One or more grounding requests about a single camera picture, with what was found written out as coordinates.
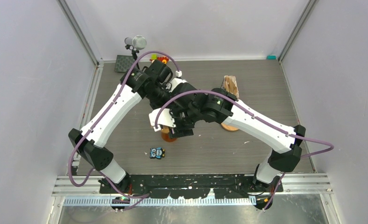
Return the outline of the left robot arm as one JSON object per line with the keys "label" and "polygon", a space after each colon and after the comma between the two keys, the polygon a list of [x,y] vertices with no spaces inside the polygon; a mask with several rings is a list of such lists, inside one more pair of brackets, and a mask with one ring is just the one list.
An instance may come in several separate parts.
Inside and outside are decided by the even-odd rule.
{"label": "left robot arm", "polygon": [[180,71],[173,72],[158,60],[143,69],[132,65],[99,112],[81,129],[70,130],[68,137],[74,147],[71,157],[79,154],[111,181],[116,192],[126,192],[129,187],[127,172],[105,145],[117,125],[142,99],[147,98],[154,109],[161,108],[170,99],[172,81],[180,77]]}

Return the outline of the orange coffee filter box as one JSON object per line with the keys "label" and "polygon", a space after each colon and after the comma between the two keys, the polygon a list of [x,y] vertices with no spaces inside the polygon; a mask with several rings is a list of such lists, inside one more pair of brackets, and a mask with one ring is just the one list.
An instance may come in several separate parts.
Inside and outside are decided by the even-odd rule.
{"label": "orange coffee filter box", "polygon": [[221,88],[239,98],[236,76],[224,76]]}

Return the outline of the wooden ring stand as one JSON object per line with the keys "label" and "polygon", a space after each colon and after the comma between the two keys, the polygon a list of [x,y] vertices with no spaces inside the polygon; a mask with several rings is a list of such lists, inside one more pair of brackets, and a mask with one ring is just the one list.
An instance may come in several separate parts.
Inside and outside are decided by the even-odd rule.
{"label": "wooden ring stand", "polygon": [[239,129],[234,127],[234,126],[230,126],[230,125],[226,125],[224,123],[221,124],[222,128],[226,131],[229,131],[229,132],[236,132],[238,131]]}

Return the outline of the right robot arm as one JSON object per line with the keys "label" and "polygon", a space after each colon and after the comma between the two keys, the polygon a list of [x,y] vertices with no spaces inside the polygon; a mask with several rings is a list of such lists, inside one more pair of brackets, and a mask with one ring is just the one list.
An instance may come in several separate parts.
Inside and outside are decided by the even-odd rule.
{"label": "right robot arm", "polygon": [[149,116],[156,131],[167,126],[173,138],[192,135],[194,124],[203,120],[233,126],[267,144],[271,152],[252,179],[253,187],[261,192],[271,186],[277,174],[292,172],[301,159],[300,145],[306,131],[303,126],[280,124],[219,88],[175,94]]}

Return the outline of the amber glass carafe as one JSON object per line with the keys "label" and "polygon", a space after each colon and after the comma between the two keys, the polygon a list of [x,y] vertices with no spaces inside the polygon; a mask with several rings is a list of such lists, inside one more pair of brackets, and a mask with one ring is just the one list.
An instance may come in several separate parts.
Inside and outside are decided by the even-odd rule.
{"label": "amber glass carafe", "polygon": [[161,131],[161,138],[166,141],[166,142],[174,142],[177,140],[177,138],[171,138],[170,137],[170,132],[169,132],[169,129],[163,129]]}

